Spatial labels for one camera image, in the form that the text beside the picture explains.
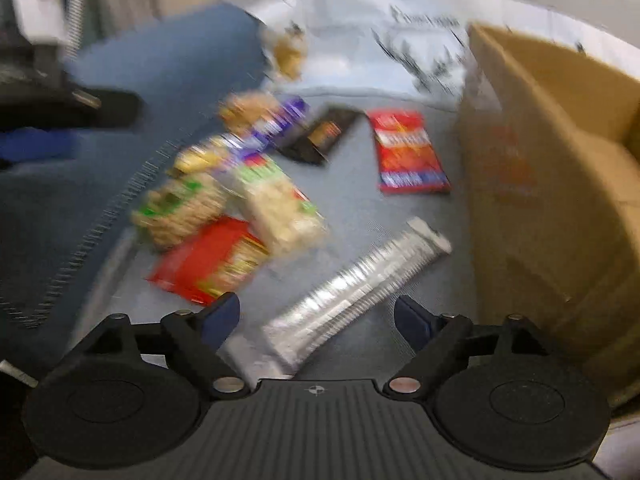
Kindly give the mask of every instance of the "red packet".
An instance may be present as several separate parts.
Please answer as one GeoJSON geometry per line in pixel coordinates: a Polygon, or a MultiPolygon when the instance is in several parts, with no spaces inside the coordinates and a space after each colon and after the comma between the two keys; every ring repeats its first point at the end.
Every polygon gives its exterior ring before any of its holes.
{"type": "Polygon", "coordinates": [[[148,280],[207,305],[237,290],[267,258],[261,241],[249,234],[248,222],[223,216],[165,254],[148,280]]]}
{"type": "Polygon", "coordinates": [[[372,110],[367,115],[376,137],[381,191],[449,191],[449,180],[419,112],[389,109],[372,110]]]}

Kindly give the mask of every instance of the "circular black disc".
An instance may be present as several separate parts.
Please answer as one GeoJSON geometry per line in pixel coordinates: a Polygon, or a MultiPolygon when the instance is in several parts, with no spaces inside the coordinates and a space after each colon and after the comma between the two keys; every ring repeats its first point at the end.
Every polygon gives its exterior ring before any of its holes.
{"type": "Polygon", "coordinates": [[[443,430],[483,462],[549,470],[590,457],[609,426],[603,396],[574,368],[517,355],[468,368],[436,393],[443,430]]]}
{"type": "Polygon", "coordinates": [[[92,356],[42,381],[27,398],[22,420],[47,456],[78,467],[111,468],[176,446],[199,412],[196,390],[172,371],[92,356]]]}

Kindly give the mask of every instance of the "silver wrapper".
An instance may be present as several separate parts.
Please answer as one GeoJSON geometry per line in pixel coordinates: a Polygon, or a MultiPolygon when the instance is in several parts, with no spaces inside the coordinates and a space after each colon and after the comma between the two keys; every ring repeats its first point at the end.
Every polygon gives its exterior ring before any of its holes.
{"type": "Polygon", "coordinates": [[[325,282],[262,327],[269,352],[295,374],[322,343],[393,294],[451,246],[423,220],[325,282]]]}

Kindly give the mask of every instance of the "black package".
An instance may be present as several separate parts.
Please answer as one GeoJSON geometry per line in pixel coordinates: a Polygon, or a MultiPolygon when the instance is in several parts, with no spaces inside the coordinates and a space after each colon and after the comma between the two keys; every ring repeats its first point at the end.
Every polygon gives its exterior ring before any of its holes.
{"type": "Polygon", "coordinates": [[[278,150],[292,160],[322,164],[360,115],[360,110],[329,106],[311,125],[297,127],[278,150]]]}

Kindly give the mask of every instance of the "cardboard box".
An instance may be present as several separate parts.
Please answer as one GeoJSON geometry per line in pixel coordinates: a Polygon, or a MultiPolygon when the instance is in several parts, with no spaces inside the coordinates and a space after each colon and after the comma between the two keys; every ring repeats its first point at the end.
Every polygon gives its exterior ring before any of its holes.
{"type": "Polygon", "coordinates": [[[500,28],[469,36],[481,322],[526,315],[620,406],[640,394],[640,82],[500,28]]]}

